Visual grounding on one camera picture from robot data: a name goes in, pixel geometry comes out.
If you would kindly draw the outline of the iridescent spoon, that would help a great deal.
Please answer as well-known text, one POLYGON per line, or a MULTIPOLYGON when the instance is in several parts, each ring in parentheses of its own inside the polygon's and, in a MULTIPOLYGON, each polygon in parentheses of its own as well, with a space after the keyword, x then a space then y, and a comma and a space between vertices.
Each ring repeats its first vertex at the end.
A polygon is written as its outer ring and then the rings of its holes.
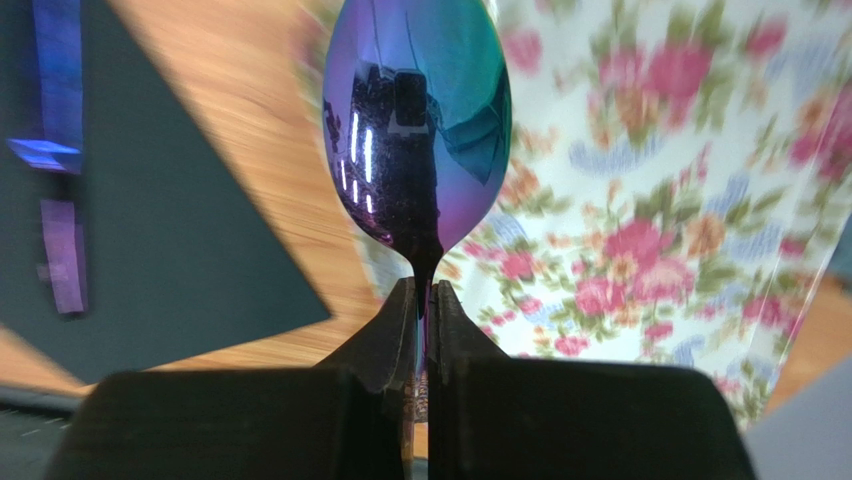
POLYGON ((419 313, 441 258, 488 213, 512 127, 508 69, 480 1, 347 1, 326 55, 336 193, 411 265, 419 313))

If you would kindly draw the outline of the black paper napkin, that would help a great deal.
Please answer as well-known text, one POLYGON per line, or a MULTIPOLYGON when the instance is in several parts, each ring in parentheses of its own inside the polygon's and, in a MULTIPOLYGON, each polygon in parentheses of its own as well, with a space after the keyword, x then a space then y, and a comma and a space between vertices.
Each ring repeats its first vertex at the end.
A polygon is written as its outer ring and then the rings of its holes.
POLYGON ((88 309, 57 312, 42 178, 6 140, 40 131, 28 1, 1 5, 1 320, 84 383, 327 319, 319 295, 104 1, 79 1, 88 309))

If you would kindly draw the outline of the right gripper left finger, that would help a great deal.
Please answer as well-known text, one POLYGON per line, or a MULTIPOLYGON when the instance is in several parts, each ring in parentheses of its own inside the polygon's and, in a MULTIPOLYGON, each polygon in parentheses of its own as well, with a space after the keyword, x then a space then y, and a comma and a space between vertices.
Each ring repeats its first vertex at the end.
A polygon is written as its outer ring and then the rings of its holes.
POLYGON ((81 404, 50 479, 408 479, 414 283, 313 367, 123 372, 81 404))

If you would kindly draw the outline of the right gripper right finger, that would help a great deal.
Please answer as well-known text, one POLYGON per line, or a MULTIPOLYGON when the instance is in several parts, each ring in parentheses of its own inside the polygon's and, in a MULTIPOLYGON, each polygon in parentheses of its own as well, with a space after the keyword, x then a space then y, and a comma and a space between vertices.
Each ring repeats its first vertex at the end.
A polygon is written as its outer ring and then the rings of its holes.
POLYGON ((433 290, 432 479, 752 479, 726 401, 690 368, 507 356, 433 290))

